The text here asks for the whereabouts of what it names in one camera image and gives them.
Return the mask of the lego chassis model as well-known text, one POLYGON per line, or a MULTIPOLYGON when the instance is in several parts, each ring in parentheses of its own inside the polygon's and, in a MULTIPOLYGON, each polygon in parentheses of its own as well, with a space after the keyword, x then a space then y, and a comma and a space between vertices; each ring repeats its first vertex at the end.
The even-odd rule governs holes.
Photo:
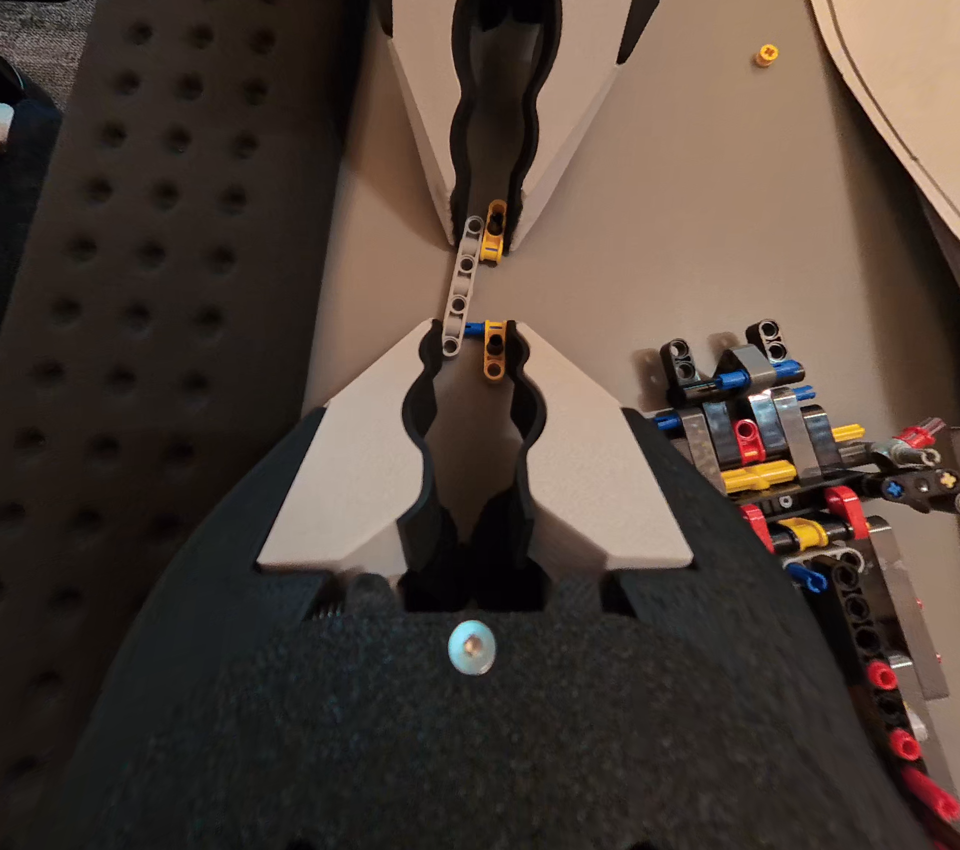
POLYGON ((934 848, 958 848, 958 790, 930 721, 949 694, 891 525, 875 503, 958 515, 958 470, 927 417, 870 440, 834 426, 772 319, 703 374, 689 343, 659 349, 668 409, 652 422, 717 490, 811 610, 861 724, 934 848))

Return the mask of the open instruction booklet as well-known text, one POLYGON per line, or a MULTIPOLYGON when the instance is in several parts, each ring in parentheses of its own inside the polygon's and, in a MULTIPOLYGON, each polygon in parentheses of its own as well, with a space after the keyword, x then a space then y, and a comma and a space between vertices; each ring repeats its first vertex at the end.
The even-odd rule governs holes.
POLYGON ((959 0, 809 0, 846 87, 959 235, 959 0))

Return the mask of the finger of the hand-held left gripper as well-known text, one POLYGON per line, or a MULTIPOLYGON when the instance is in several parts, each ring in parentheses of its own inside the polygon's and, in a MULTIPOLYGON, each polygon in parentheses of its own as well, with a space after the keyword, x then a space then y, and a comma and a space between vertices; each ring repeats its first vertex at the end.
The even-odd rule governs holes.
POLYGON ((633 0, 558 0, 555 47, 545 39, 546 74, 533 100, 535 147, 519 179, 510 251, 544 212, 618 75, 618 55, 633 0))
POLYGON ((390 56, 442 230, 456 244, 469 208, 476 105, 473 0, 391 0, 390 56))

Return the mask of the short grey lego beam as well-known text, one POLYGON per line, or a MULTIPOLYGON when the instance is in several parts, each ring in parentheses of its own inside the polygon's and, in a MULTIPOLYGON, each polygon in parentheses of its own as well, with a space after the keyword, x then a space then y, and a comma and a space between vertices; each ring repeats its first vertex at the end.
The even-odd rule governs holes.
POLYGON ((441 353, 447 358, 461 350, 474 293, 474 282, 483 238, 485 222, 476 215, 467 217, 462 238, 457 248, 441 329, 441 353))

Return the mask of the black perforated mat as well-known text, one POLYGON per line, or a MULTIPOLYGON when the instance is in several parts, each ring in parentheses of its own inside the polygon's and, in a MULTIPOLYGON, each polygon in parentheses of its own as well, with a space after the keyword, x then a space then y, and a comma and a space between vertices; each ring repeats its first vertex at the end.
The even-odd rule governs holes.
POLYGON ((2 848, 294 425, 369 0, 98 0, 2 325, 2 848))

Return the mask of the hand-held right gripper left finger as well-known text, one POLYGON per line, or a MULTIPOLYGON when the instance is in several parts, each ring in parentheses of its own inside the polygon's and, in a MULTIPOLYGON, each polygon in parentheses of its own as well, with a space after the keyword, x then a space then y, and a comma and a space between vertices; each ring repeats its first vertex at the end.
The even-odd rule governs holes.
POLYGON ((426 569, 445 532, 426 441, 443 361, 442 325, 426 319, 327 401, 258 555, 261 570, 426 569))

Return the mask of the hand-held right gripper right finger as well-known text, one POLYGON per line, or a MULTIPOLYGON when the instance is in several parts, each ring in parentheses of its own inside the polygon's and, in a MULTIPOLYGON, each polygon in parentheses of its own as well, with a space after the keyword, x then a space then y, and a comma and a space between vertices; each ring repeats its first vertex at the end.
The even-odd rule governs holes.
POLYGON ((509 321, 520 438, 510 550, 548 577, 687 568, 693 554, 617 399, 533 328, 509 321))

